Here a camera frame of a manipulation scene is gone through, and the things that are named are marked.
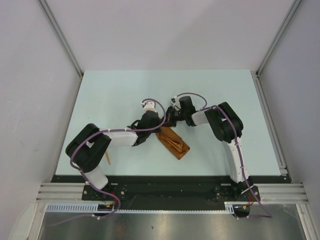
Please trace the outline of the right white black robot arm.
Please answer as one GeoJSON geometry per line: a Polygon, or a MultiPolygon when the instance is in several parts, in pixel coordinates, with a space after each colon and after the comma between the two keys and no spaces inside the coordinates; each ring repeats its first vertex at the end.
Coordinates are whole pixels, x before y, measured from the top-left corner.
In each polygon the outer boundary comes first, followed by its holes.
{"type": "Polygon", "coordinates": [[[204,106],[197,110],[190,96],[175,96],[166,111],[165,127],[185,122],[189,127],[208,124],[217,140],[222,142],[230,169],[230,178],[236,184],[230,188],[231,196],[242,201],[253,186],[246,168],[241,145],[243,122],[227,102],[204,106]]]}

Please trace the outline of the orange cloth napkin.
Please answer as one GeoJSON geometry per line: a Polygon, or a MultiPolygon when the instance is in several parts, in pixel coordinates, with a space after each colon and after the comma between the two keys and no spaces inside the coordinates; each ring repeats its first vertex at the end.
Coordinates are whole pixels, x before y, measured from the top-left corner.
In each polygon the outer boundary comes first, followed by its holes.
{"type": "Polygon", "coordinates": [[[156,137],[178,160],[182,159],[190,150],[189,145],[170,127],[160,127],[160,131],[156,133],[156,137]]]}

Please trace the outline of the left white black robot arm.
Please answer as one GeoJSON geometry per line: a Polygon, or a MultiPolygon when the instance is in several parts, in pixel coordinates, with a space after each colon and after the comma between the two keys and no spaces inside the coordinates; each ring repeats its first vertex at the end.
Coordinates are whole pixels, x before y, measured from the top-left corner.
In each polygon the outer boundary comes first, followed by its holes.
{"type": "Polygon", "coordinates": [[[65,153],[70,165],[78,170],[92,186],[93,194],[100,200],[110,196],[108,178],[100,168],[100,162],[108,148],[143,144],[152,133],[160,132],[166,117],[160,118],[156,111],[147,110],[140,120],[124,129],[101,130],[95,124],[87,124],[68,144],[65,153]]]}

